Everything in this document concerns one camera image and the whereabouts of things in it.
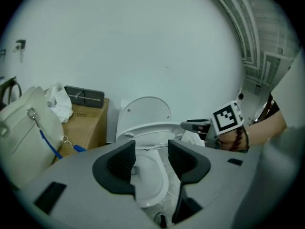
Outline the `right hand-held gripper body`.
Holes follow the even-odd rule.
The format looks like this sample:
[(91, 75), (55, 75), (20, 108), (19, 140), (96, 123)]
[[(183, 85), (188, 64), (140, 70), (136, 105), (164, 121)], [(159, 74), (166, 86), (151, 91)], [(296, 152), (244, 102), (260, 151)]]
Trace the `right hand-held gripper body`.
[(205, 146), (221, 149), (221, 144), (218, 137), (221, 134), (238, 130), (243, 132), (244, 116), (237, 100), (230, 101), (223, 105), (211, 117), (211, 125), (205, 137)]

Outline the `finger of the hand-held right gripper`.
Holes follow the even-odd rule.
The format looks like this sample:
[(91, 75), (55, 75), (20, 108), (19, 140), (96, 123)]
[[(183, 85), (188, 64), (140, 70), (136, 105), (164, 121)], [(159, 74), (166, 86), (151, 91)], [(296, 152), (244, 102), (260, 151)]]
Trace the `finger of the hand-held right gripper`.
[(195, 133), (207, 134), (210, 129), (210, 125), (193, 125), (192, 128)]
[(210, 125), (210, 124), (211, 124), (210, 119), (191, 119), (191, 120), (181, 122), (181, 127), (187, 127), (188, 125), (206, 126), (206, 125)]

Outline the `person's right hand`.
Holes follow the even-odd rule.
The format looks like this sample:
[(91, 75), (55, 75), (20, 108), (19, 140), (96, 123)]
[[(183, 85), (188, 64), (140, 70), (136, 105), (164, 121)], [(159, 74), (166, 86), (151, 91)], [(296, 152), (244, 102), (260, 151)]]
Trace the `person's right hand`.
[(223, 133), (223, 134), (219, 135), (218, 141), (221, 144), (221, 149), (230, 150), (236, 137), (237, 137), (237, 134), (234, 131)]

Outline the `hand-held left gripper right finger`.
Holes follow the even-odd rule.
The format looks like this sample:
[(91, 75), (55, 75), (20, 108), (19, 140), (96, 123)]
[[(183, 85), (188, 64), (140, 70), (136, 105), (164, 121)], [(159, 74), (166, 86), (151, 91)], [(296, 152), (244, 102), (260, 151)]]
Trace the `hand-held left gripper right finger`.
[(236, 228), (237, 211), (255, 177), (262, 149), (238, 153), (169, 140), (168, 159), (180, 180), (174, 228)]

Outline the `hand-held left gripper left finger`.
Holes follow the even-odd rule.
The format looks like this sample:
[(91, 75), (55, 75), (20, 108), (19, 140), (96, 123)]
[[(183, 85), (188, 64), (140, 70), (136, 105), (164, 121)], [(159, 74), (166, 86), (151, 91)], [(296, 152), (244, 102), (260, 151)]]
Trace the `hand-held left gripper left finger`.
[(16, 193), (48, 229), (153, 229), (130, 183), (135, 142), (67, 156)]

